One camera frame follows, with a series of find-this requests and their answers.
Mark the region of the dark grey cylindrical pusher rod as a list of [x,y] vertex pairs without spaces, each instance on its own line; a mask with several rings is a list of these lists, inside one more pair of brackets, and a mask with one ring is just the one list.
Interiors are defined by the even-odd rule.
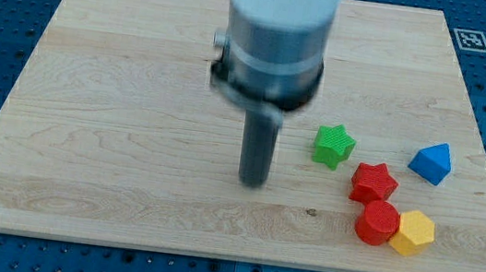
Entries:
[[239,166],[242,184],[257,188],[267,181],[278,132],[279,127],[267,116],[252,111],[245,114]]

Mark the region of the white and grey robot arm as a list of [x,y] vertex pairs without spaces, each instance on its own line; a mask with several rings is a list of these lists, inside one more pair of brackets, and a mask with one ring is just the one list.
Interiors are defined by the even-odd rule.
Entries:
[[310,101],[324,73],[324,51],[340,0],[230,0],[210,84],[245,111],[242,184],[267,181],[285,112]]

